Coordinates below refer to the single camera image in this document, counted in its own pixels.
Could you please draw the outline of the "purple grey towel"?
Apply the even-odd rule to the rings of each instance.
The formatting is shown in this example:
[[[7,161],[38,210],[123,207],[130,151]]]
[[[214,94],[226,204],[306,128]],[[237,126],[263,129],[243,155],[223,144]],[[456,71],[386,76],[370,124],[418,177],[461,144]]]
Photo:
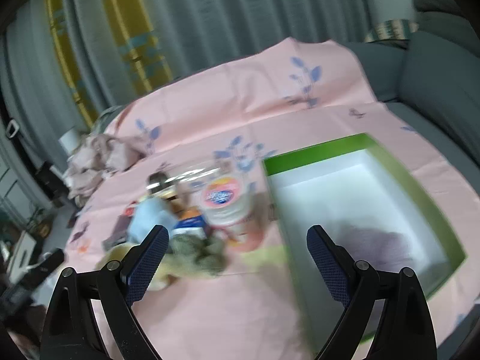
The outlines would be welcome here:
[[[123,244],[128,240],[128,227],[132,217],[122,214],[118,217],[112,234],[102,242],[104,251],[109,251],[113,247]]]

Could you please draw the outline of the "red white snack packet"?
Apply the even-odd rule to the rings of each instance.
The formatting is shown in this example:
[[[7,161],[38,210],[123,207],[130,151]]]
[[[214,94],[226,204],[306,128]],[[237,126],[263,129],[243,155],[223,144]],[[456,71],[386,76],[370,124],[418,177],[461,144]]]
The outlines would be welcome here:
[[[138,202],[137,201],[133,201],[131,203],[129,203],[126,208],[124,209],[124,212],[123,212],[123,215],[127,216],[127,217],[132,217],[137,209],[137,206],[138,206]]]

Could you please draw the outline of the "light blue plush toy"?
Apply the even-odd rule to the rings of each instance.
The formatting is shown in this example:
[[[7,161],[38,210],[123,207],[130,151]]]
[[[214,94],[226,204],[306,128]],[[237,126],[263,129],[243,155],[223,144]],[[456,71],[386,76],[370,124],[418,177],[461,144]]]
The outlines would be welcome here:
[[[160,197],[149,197],[139,203],[134,211],[128,226],[127,241],[141,244],[156,225],[171,232],[177,223],[178,218],[169,210],[166,201]]]

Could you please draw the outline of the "olive green soft cloth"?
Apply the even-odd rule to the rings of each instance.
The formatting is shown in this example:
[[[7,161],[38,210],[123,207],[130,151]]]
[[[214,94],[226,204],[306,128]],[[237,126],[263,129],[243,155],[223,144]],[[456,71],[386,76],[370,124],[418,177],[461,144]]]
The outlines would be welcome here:
[[[166,255],[176,277],[216,277],[226,268],[224,241],[216,236],[200,238],[193,234],[178,234],[170,240]]]

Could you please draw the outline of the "blue white tissue packet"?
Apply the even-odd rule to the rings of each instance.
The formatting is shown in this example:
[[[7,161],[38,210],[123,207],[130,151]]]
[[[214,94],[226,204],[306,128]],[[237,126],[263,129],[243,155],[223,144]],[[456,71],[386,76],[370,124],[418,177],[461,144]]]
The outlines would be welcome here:
[[[191,234],[201,239],[206,239],[209,234],[208,223],[196,208],[185,211],[176,227],[172,231],[174,235]]]

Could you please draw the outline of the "grey cabinet with drawers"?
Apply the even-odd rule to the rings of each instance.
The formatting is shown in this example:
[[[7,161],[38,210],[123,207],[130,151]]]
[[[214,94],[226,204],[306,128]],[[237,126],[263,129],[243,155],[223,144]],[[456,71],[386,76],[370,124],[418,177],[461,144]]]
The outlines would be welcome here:
[[[51,208],[24,164],[1,147],[1,210],[10,221],[26,229]]]

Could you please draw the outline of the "green white cardboard box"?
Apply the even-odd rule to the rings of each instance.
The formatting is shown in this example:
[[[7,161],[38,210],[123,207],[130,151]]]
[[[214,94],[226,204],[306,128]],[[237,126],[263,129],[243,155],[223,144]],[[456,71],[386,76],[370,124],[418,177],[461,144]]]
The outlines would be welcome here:
[[[465,260],[447,217],[407,168],[370,135],[346,136],[264,161],[309,345],[319,351],[343,312],[308,252],[320,225],[352,257],[411,267],[435,294]]]

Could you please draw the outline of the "crumpled pink floral cloth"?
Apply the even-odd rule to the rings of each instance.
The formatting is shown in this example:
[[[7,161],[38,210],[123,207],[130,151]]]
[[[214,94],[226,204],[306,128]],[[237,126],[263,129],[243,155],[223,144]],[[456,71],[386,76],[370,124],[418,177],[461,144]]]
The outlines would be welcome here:
[[[68,198],[83,208],[105,180],[128,171],[149,151],[150,143],[144,136],[118,138],[100,133],[84,137],[67,160],[63,174]]]

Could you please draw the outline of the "white paper roll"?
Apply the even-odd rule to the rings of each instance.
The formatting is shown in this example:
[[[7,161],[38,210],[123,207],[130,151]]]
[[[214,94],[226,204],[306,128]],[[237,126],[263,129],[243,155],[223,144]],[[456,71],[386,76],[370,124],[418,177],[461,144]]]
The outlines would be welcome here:
[[[81,144],[80,133],[73,127],[70,130],[66,131],[58,139],[59,144],[64,149],[64,152],[70,156]]]

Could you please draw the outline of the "pink wet wipes canister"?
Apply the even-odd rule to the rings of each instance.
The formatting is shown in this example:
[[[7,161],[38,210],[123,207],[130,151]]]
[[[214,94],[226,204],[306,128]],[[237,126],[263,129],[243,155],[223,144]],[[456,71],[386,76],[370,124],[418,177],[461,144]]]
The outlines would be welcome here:
[[[220,175],[203,186],[199,195],[203,217],[222,232],[238,252],[251,252],[263,240],[255,199],[238,174]]]

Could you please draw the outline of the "grey sofa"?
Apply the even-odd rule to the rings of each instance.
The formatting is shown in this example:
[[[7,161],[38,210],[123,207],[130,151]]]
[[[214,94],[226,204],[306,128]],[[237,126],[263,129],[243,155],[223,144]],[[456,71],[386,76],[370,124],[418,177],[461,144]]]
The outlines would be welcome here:
[[[408,40],[349,42],[377,99],[479,187],[479,36],[455,0],[412,0]]]

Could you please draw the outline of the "pink patterned bed sheet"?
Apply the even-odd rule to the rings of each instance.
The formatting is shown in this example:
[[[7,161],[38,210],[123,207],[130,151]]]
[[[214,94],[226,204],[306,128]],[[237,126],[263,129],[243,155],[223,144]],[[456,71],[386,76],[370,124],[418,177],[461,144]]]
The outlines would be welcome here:
[[[358,57],[333,41],[288,38],[248,58],[199,72],[129,104],[107,127],[145,137],[149,154],[105,180],[80,212],[67,264],[89,272],[107,260],[102,242],[126,206],[148,197],[162,164],[216,160],[240,175],[255,199],[263,240],[238,252],[216,277],[176,277],[169,258],[133,312],[163,359],[312,359],[272,204],[264,161],[360,133],[397,158],[447,217],[465,260],[427,297],[437,342],[456,329],[479,297],[479,187],[420,133],[377,99]]]

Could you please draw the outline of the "grey curtain yellow band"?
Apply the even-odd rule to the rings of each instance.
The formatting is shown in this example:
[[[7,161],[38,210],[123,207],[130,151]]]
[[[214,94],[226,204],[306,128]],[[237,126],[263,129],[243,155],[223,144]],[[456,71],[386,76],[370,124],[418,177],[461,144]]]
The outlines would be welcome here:
[[[193,72],[283,38],[360,41],[368,0],[12,0],[1,14],[1,94],[20,142],[62,164],[59,144]]]

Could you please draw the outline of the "striped patterned cushion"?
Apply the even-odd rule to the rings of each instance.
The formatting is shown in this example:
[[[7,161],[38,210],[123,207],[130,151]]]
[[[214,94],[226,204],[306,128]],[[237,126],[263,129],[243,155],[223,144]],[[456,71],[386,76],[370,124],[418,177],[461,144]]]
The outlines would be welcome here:
[[[419,24],[409,19],[389,19],[374,28],[365,36],[365,42],[408,41],[419,28]]]

